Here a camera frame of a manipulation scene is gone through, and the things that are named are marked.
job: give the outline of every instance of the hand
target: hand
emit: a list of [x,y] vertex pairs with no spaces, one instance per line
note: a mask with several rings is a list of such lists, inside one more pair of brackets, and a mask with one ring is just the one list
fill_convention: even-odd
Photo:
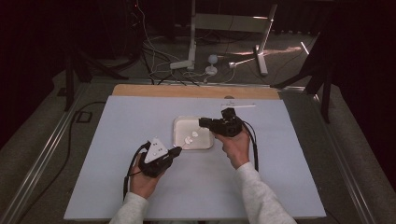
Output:
[[248,145],[250,143],[248,132],[245,128],[234,137],[226,137],[214,133],[215,137],[223,143],[223,151],[231,161],[233,168],[238,169],[241,165],[249,162]]
[[[140,161],[141,153],[139,153],[136,157],[136,163],[134,164],[134,167],[132,167],[131,174],[136,174],[140,172],[140,169],[138,167],[138,163]],[[144,175],[143,173],[138,173],[136,175],[131,176],[131,181],[130,181],[130,191],[134,194],[137,194],[145,199],[147,199],[155,190],[155,187],[157,186],[158,181],[160,180],[161,176],[163,176],[163,173],[158,175],[155,178],[149,177]]]

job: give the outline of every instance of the left hand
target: left hand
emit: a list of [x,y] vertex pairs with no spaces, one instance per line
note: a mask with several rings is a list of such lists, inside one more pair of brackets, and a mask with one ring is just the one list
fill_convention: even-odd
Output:
[[[139,153],[137,155],[136,162],[134,164],[134,167],[132,167],[131,174],[136,174],[136,173],[140,172],[138,163],[140,161],[141,155],[142,155],[141,153]],[[129,186],[130,191],[134,194],[137,194],[137,195],[147,199],[154,192],[158,181],[160,180],[161,176],[163,176],[163,173],[158,175],[155,178],[146,176],[143,173],[132,175],[131,181],[130,181],[130,186]]]

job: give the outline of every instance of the white board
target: white board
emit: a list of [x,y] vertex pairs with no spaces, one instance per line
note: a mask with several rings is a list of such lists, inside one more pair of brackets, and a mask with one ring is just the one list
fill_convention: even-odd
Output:
[[[174,119],[220,119],[221,106],[230,101],[254,105],[236,108],[236,115],[253,126],[260,174],[285,209],[293,217],[325,217],[282,100],[109,96],[64,218],[111,219],[122,205],[123,178],[141,145],[157,136],[171,148]],[[147,219],[246,218],[235,171],[221,147],[215,140],[207,150],[183,150],[149,198]]]

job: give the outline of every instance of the metal frame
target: metal frame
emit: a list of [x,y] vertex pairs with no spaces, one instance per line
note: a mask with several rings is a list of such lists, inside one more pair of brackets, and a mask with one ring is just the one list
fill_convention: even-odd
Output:
[[22,210],[26,205],[30,195],[32,194],[35,185],[43,174],[50,158],[58,146],[64,131],[71,118],[73,117],[74,110],[76,109],[76,104],[80,97],[83,95],[84,91],[88,89],[88,83],[81,83],[78,91],[76,92],[76,100],[70,106],[67,112],[64,112],[61,119],[59,120],[55,130],[52,132],[47,144],[44,146],[40,154],[38,155],[35,163],[31,167],[30,171],[27,173],[26,177],[23,179],[17,193],[8,205],[5,213],[0,218],[0,223],[16,223],[21,216]]
[[[316,103],[313,107],[318,114],[318,118],[320,118],[322,113],[320,110],[320,100],[317,95],[315,95],[313,102]],[[374,218],[374,214],[372,213],[366,200],[364,199],[361,187],[359,186],[358,181],[356,180],[355,176],[352,173],[352,170],[349,167],[349,163],[345,157],[344,150],[336,141],[332,127],[328,123],[326,123],[324,119],[321,119],[321,125],[323,126],[323,129],[325,130],[327,136],[330,138],[330,143],[332,144],[332,154],[335,157],[338,169],[340,170],[341,176],[346,183],[346,188],[349,191],[352,202],[355,204],[362,223],[375,224],[376,221]]]

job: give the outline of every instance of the white container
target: white container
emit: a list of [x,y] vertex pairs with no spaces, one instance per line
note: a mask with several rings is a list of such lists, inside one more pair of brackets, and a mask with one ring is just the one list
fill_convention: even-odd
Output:
[[209,149],[213,147],[214,135],[201,128],[200,117],[180,116],[174,121],[174,145],[183,149]]

